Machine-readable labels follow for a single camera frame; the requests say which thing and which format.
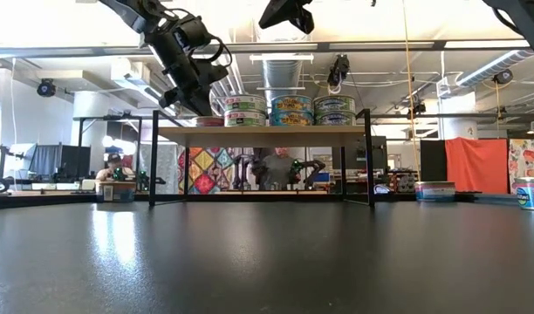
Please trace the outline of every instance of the workbench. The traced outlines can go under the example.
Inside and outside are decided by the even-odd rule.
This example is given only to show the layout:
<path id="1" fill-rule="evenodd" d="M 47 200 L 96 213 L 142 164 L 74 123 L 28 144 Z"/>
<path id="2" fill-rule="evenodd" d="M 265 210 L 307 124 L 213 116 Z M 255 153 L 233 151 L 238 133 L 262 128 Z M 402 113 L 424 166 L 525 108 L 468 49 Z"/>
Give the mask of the workbench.
<path id="1" fill-rule="evenodd" d="M 159 127 L 159 118 L 170 120 L 175 126 Z M 357 119 L 364 118 L 370 126 L 370 111 L 363 110 Z M 366 164 L 368 175 L 364 203 L 374 207 L 373 150 L 370 127 L 363 126 L 238 126 L 238 127 L 183 127 L 162 111 L 153 111 L 153 138 L 151 141 L 151 169 L 149 205 L 157 201 L 352 201 L 346 185 L 339 195 L 326 193 L 290 193 L 276 196 L 265 193 L 219 193 L 215 195 L 189 195 L 189 149 L 184 156 L 184 189 L 182 195 L 157 195 L 154 184 L 157 177 L 157 149 L 159 135 L 184 147 L 340 147 L 341 173 L 346 173 L 345 147 L 358 146 L 366 141 Z"/>

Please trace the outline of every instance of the small container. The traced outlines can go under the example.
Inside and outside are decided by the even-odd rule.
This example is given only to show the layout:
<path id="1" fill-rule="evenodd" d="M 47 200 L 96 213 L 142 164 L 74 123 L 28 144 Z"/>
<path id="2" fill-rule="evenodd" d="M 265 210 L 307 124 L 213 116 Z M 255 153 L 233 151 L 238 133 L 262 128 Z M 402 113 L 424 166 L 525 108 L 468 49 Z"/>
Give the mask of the small container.
<path id="1" fill-rule="evenodd" d="M 455 199 L 455 183 L 448 181 L 416 182 L 414 184 L 417 201 L 443 201 Z"/>
<path id="2" fill-rule="evenodd" d="M 356 126 L 356 113 L 350 111 L 323 113 L 316 116 L 316 126 Z"/>
<path id="3" fill-rule="evenodd" d="M 300 111 L 286 111 L 272 113 L 270 124 L 272 126 L 311 126 L 313 123 L 311 113 Z"/>
<path id="4" fill-rule="evenodd" d="M 224 119 L 221 117 L 195 117 L 192 120 L 195 126 L 224 126 Z"/>
<path id="5" fill-rule="evenodd" d="M 332 95 L 319 97 L 313 100 L 313 111 L 316 116 L 335 111 L 356 112 L 356 103 L 353 97 Z"/>
<path id="6" fill-rule="evenodd" d="M 265 113 L 258 110 L 230 110 L 224 113 L 224 126 L 265 126 Z"/>
<path id="7" fill-rule="evenodd" d="M 275 97 L 270 102 L 271 113 L 298 111 L 313 114 L 312 99 L 306 96 L 288 95 Z"/>
<path id="8" fill-rule="evenodd" d="M 135 182 L 96 182 L 99 202 L 131 202 L 135 199 Z"/>
<path id="9" fill-rule="evenodd" d="M 224 99 L 226 111 L 230 110 L 258 110 L 267 113 L 267 103 L 265 99 L 252 95 L 235 95 Z"/>
<path id="10" fill-rule="evenodd" d="M 534 178 L 516 178 L 515 184 L 519 207 L 534 210 Z"/>

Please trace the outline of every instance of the rope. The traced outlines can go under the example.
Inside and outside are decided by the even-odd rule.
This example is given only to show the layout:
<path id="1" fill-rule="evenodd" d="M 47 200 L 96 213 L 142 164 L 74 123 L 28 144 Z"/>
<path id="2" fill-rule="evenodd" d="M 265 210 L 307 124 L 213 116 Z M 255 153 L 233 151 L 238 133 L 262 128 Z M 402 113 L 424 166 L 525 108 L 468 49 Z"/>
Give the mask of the rope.
<path id="1" fill-rule="evenodd" d="M 502 114 L 500 113 L 500 88 L 497 84 L 497 81 L 494 82 L 496 84 L 496 102 L 497 102 L 497 118 L 496 118 L 496 130 L 497 130 L 497 138 L 500 138 L 500 118 L 502 118 Z"/>
<path id="2" fill-rule="evenodd" d="M 405 22 L 405 50 L 407 52 L 407 73 L 408 73 L 408 94 L 410 95 L 410 129 L 413 133 L 413 150 L 414 150 L 414 162 L 416 163 L 416 174 L 418 175 L 418 180 L 421 179 L 421 166 L 418 163 L 418 150 L 416 149 L 416 130 L 414 129 L 414 100 L 413 100 L 413 82 L 412 82 L 412 72 L 410 69 L 410 50 L 408 48 L 408 25 L 407 25 L 407 6 L 405 5 L 405 0 L 402 0 L 403 3 L 403 21 Z"/>

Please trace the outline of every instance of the ceiling pipe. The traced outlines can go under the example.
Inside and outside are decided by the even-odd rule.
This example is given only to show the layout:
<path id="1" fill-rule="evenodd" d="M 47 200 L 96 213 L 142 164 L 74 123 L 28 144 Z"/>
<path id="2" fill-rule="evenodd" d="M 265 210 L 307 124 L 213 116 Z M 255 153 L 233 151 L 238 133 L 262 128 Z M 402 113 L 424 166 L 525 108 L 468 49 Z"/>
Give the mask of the ceiling pipe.
<path id="1" fill-rule="evenodd" d="M 510 51 L 472 73 L 461 74 L 455 80 L 455 84 L 465 88 L 475 86 L 532 56 L 534 56 L 532 50 Z"/>

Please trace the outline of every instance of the green object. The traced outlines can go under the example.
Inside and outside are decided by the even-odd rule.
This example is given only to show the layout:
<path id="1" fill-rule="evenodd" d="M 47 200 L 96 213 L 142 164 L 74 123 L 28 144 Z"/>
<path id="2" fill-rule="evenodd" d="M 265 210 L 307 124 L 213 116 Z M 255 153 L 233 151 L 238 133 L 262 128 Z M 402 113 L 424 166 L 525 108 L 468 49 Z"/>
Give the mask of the green object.
<path id="1" fill-rule="evenodd" d="M 123 169 L 121 167 L 117 167 L 113 170 L 112 179 L 115 181 L 125 181 L 126 175 L 123 172 Z"/>

